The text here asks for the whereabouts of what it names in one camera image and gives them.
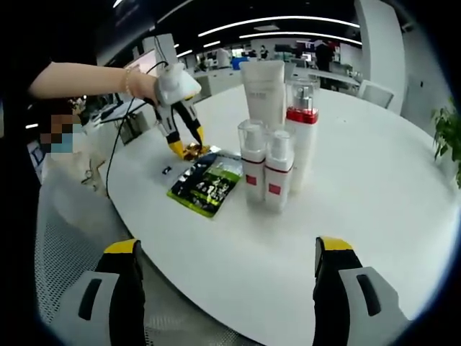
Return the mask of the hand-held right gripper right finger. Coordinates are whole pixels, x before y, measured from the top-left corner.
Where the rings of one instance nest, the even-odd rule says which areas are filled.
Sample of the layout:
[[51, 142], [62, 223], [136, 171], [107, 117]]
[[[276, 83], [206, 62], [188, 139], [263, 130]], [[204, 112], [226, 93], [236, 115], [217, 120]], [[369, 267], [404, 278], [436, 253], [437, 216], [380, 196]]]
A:
[[342, 239], [315, 240], [314, 345], [391, 345], [410, 321], [397, 291]]

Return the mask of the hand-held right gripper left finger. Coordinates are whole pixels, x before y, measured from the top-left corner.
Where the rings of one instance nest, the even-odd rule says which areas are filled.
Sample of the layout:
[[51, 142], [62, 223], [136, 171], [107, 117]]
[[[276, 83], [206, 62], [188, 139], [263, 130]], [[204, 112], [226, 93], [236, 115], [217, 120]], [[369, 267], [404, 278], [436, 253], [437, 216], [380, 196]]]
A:
[[92, 326], [110, 345], [144, 345], [145, 293], [138, 259], [140, 241], [109, 245], [84, 288], [78, 320]]

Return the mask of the person's left hand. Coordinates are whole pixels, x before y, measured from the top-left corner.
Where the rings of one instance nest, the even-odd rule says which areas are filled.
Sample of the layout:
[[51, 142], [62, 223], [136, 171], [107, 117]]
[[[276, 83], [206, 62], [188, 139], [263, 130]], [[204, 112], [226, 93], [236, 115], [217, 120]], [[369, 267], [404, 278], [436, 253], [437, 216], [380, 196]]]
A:
[[138, 98], [148, 99], [156, 105], [158, 103], [155, 92], [156, 80], [155, 76], [141, 74], [138, 77]]

